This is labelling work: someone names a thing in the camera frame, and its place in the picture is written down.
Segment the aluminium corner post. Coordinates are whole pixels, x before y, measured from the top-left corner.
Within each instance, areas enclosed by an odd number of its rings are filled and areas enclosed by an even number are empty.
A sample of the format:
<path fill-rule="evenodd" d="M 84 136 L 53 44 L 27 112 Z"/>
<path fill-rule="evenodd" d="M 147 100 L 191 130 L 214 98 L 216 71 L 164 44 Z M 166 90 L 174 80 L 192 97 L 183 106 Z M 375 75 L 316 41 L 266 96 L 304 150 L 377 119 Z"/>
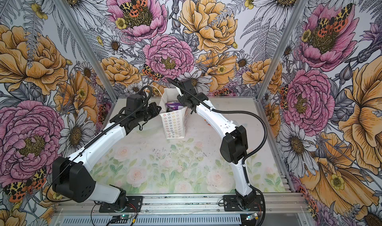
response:
<path fill-rule="evenodd" d="M 62 14 L 63 19 L 66 21 L 66 24 L 68 24 L 69 29 L 71 30 L 72 34 L 76 38 L 77 42 L 79 43 L 80 47 L 84 51 L 84 54 L 87 57 L 87 60 L 90 62 L 92 67 L 95 69 L 95 72 L 97 73 L 100 81 L 105 87 L 105 90 L 109 94 L 112 102 L 116 102 L 118 100 L 118 95 L 116 94 L 116 91 L 114 90 L 113 86 L 109 82 L 105 72 L 103 71 L 103 68 L 101 67 L 94 51 L 90 47 L 89 42 L 87 41 L 83 31 L 81 30 L 81 27 L 79 23 L 77 22 L 77 19 L 75 17 L 75 14 L 70 9 L 68 3 L 66 0 L 53 0 L 53 2 L 56 4 L 57 9 Z"/>
<path fill-rule="evenodd" d="M 309 0 L 297 0 L 296 6 L 294 7 L 294 10 L 292 11 L 292 15 L 288 22 L 286 23 L 285 30 L 282 34 L 282 37 L 278 43 L 278 46 L 276 48 L 276 51 L 272 57 L 272 60 L 269 65 L 269 69 L 267 73 L 265 74 L 264 80 L 260 85 L 260 89 L 256 95 L 256 100 L 260 101 L 265 94 L 265 91 L 267 90 L 270 81 L 272 80 L 273 74 L 276 72 L 277 66 L 280 62 L 280 59 L 283 55 L 283 52 L 287 46 L 288 40 L 292 35 L 293 30 L 295 29 L 297 22 L 299 21 L 300 17 L 304 13 L 304 9 L 307 6 Z"/>

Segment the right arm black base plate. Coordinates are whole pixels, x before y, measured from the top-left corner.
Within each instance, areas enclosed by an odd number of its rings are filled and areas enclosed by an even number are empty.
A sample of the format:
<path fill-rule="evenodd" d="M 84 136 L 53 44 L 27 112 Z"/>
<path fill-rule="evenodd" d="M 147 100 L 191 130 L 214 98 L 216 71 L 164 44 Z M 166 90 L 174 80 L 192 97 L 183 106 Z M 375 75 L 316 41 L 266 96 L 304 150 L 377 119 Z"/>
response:
<path fill-rule="evenodd" d="M 264 212 L 265 200 L 261 195 L 241 197 L 223 195 L 223 207 L 226 212 Z"/>

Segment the right green circuit board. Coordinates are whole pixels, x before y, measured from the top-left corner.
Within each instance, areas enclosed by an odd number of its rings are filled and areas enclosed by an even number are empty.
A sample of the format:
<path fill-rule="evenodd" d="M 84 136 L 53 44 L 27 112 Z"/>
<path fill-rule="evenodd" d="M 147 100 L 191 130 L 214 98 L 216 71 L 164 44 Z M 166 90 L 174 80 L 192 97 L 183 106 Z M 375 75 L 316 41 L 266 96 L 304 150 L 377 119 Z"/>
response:
<path fill-rule="evenodd" d="M 252 213 L 250 215 L 247 215 L 245 218 L 246 221 L 258 220 L 258 219 L 259 219 L 259 215 L 257 213 Z"/>

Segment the purple snack packet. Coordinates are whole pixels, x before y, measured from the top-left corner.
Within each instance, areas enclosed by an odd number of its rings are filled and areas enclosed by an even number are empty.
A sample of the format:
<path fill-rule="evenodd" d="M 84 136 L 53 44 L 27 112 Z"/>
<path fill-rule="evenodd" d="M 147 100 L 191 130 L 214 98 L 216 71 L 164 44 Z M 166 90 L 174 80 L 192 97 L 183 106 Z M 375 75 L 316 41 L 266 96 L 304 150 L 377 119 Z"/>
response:
<path fill-rule="evenodd" d="M 180 102 L 167 102 L 165 103 L 166 106 L 166 112 L 173 112 L 173 111 L 178 111 L 184 108 L 184 106 Z"/>

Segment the left aluminium corner post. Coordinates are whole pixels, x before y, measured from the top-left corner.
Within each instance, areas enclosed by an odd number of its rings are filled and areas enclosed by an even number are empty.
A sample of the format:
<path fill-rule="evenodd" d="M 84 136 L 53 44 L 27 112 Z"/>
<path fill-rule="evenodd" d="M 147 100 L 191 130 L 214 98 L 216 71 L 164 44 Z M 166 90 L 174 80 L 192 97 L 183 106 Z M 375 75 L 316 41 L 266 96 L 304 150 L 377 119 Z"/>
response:
<path fill-rule="evenodd" d="M 109 94 L 112 102 L 116 102 L 118 100 L 118 95 L 116 94 L 116 91 L 114 90 L 113 86 L 109 82 L 105 72 L 103 71 L 103 68 L 101 67 L 94 51 L 90 47 L 89 42 L 87 41 L 83 31 L 81 30 L 81 27 L 79 23 L 77 22 L 77 19 L 75 17 L 75 14 L 70 9 L 68 3 L 66 0 L 53 0 L 53 2 L 56 4 L 57 9 L 62 14 L 63 19 L 66 21 L 66 24 L 68 24 L 69 29 L 71 30 L 72 34 L 76 38 L 77 42 L 79 43 L 80 47 L 84 51 L 84 54 L 87 57 L 87 60 L 90 62 L 92 67 L 95 69 L 95 72 L 97 73 L 100 81 L 105 87 L 105 90 Z"/>

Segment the right aluminium corner post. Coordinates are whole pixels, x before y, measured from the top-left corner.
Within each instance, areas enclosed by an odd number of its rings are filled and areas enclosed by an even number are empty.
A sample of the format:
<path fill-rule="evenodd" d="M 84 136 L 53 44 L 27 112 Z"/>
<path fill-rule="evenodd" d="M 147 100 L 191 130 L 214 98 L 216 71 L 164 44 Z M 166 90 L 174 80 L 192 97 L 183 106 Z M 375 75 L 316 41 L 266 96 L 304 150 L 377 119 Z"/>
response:
<path fill-rule="evenodd" d="M 304 9 L 307 6 L 309 0 L 297 0 L 296 6 L 294 7 L 294 10 L 292 11 L 292 15 L 288 22 L 286 23 L 285 30 L 282 34 L 282 37 L 278 43 L 278 46 L 276 48 L 276 51 L 272 57 L 272 60 L 269 65 L 269 69 L 267 73 L 265 74 L 264 80 L 260 85 L 260 89 L 256 95 L 256 100 L 260 101 L 265 94 L 265 91 L 267 90 L 270 81 L 272 80 L 273 74 L 276 72 L 277 66 L 280 62 L 280 59 L 283 55 L 283 52 L 287 46 L 288 40 L 292 35 L 293 30 L 295 29 L 297 22 L 299 21 L 300 17 L 304 13 Z"/>

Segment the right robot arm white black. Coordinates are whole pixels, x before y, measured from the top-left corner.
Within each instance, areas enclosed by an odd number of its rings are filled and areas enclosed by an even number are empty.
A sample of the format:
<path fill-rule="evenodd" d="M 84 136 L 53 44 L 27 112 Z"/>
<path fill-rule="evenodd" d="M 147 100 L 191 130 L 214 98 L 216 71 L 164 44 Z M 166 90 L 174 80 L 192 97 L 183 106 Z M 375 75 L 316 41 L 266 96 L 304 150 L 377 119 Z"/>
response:
<path fill-rule="evenodd" d="M 190 80 L 175 79 L 171 83 L 179 93 L 180 103 L 204 118 L 219 134 L 220 154 L 232 168 L 237 203 L 242 210 L 247 210 L 256 198 L 256 191 L 250 185 L 242 163 L 248 149 L 246 129 L 225 118 L 204 93 L 197 93 Z"/>

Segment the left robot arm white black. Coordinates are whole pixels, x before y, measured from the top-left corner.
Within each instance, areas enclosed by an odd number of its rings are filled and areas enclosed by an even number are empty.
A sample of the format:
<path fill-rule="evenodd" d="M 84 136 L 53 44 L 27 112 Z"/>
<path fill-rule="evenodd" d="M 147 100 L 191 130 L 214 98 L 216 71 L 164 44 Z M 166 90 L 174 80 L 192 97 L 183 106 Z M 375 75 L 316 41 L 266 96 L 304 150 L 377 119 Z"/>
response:
<path fill-rule="evenodd" d="M 77 203 L 92 200 L 124 208 L 127 205 L 125 190 L 97 183 L 90 172 L 119 140 L 160 114 L 162 108 L 149 99 L 143 94 L 129 96 L 126 106 L 111 118 L 104 130 L 73 154 L 54 160 L 53 191 Z"/>

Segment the white paper bag with dots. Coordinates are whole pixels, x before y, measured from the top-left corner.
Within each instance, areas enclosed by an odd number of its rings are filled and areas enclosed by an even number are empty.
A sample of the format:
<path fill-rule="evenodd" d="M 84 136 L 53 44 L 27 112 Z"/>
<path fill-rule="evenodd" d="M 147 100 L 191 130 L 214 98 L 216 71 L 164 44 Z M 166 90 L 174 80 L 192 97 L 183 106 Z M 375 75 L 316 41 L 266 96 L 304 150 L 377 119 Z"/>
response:
<path fill-rule="evenodd" d="M 186 136 L 186 124 L 189 115 L 189 109 L 184 106 L 183 109 L 173 112 L 166 112 L 165 103 L 179 102 L 179 95 L 176 88 L 165 88 L 161 96 L 159 106 L 161 111 L 159 116 L 162 119 L 165 137 L 167 140 L 183 139 Z"/>

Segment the aluminium mounting rail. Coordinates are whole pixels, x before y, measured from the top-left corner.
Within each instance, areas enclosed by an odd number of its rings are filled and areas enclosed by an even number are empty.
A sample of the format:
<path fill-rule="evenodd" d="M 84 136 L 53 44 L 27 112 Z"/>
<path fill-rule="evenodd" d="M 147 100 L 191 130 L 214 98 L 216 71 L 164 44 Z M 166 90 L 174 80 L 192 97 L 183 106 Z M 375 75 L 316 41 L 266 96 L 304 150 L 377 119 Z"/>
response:
<path fill-rule="evenodd" d="M 135 208 L 140 210 L 139 215 L 166 215 L 166 214 L 209 214 L 224 213 L 225 194 L 144 194 L 142 202 Z M 262 202 L 265 207 L 262 212 L 280 213 L 307 213 L 308 206 L 300 193 L 276 192 L 264 193 Z M 64 202 L 58 205 L 54 216 L 89 216 L 102 215 L 99 205 L 93 201 L 83 203 Z"/>

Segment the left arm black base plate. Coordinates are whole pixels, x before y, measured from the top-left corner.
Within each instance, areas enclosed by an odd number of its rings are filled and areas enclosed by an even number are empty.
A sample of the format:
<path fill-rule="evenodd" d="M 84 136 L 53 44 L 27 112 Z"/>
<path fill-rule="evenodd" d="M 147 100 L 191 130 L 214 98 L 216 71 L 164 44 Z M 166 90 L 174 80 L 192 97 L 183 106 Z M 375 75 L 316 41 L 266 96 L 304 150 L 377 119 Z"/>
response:
<path fill-rule="evenodd" d="M 121 203 L 101 203 L 100 213 L 139 213 L 143 205 L 143 196 L 126 196 Z"/>

